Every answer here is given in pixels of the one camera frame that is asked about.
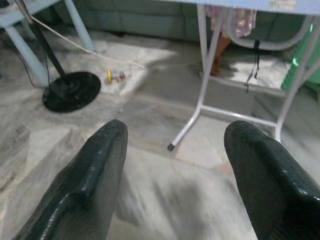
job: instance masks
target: standing fan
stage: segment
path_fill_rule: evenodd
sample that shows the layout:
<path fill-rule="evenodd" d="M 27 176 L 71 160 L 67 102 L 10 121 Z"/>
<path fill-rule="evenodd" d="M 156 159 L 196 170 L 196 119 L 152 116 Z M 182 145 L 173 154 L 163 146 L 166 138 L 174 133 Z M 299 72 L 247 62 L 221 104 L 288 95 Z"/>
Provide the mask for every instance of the standing fan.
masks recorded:
<path fill-rule="evenodd" d="M 25 16 L 33 34 L 43 47 L 60 77 L 53 81 L 42 96 L 44 106 L 57 113 L 69 113 L 88 105 L 99 94 L 101 82 L 90 72 L 80 71 L 66 74 L 54 52 L 45 39 L 40 26 L 28 12 L 23 0 L 15 0 Z"/>

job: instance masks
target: foot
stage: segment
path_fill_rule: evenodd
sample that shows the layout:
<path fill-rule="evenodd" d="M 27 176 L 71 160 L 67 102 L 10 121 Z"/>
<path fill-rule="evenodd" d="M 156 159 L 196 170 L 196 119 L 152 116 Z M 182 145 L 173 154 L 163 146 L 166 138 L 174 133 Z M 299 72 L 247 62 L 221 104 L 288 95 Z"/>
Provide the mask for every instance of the foot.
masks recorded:
<path fill-rule="evenodd" d="M 210 75 L 211 76 L 215 76 L 215 77 L 220 76 L 220 59 L 219 58 L 215 58 L 213 60 L 213 64 L 212 64 Z"/>

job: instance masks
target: green sofa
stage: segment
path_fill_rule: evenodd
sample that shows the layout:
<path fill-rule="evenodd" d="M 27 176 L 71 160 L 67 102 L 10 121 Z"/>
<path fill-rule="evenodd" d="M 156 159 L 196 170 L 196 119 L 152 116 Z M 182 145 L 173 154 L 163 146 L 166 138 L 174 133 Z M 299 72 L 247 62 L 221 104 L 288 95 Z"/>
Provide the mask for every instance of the green sofa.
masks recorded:
<path fill-rule="evenodd" d="M 74 2 L 89 29 L 199 41 L 197 7 L 193 4 L 157 0 Z M 62 2 L 56 4 L 54 10 L 64 23 L 72 23 Z M 303 19 L 300 15 L 259 12 L 256 29 L 250 38 L 272 41 L 288 39 L 299 30 Z"/>

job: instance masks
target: marble floor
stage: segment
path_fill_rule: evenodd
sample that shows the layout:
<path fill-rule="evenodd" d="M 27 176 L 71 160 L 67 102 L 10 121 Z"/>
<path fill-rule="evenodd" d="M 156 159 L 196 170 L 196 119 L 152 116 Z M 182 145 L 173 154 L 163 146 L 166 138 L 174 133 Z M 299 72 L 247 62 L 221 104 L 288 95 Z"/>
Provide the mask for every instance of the marble floor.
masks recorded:
<path fill-rule="evenodd" d="M 79 42 L 72 28 L 57 29 Z M 51 33 L 45 35 L 67 72 L 85 70 L 99 76 L 101 93 L 79 111 L 49 112 L 41 103 L 43 90 L 30 85 L 18 57 L 7 46 L 0 48 L 0 239 L 10 240 L 17 233 L 57 172 L 112 119 L 127 124 L 129 137 L 108 240 L 257 239 L 224 150 L 224 130 L 232 119 L 202 114 L 179 147 L 167 151 L 197 102 L 199 45 L 90 32 L 99 53 L 123 61 L 116 63 L 82 53 Z M 0 37 L 10 45 L 4 33 Z M 28 43 L 44 62 L 37 43 Z M 288 64 L 280 56 L 261 57 L 262 84 L 281 84 Z M 224 55 L 222 74 L 244 79 L 253 60 L 249 50 L 231 47 Z M 105 84 L 107 68 L 123 70 L 125 82 Z M 55 79 L 51 65 L 49 71 Z M 208 93 L 206 102 L 212 105 L 269 119 L 277 116 L 283 101 L 214 82 Z M 318 183 L 319 122 L 316 96 L 301 89 L 284 125 L 283 145 Z"/>

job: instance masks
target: table top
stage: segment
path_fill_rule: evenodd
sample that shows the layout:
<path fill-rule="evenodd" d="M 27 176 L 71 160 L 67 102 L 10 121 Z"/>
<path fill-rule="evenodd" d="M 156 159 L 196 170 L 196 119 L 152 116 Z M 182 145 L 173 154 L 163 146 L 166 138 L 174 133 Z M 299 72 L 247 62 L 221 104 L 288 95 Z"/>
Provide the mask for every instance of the table top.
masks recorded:
<path fill-rule="evenodd" d="M 230 8 L 256 9 L 262 12 L 320 15 L 320 0 L 161 0 Z"/>
<path fill-rule="evenodd" d="M 26 7 L 31 15 L 46 9 L 53 4 L 56 4 L 61 0 L 24 0 Z M 25 17 L 20 12 L 17 6 L 9 7 L 8 9 L 2 9 L 0 11 L 0 28 L 12 26 L 23 20 Z"/>

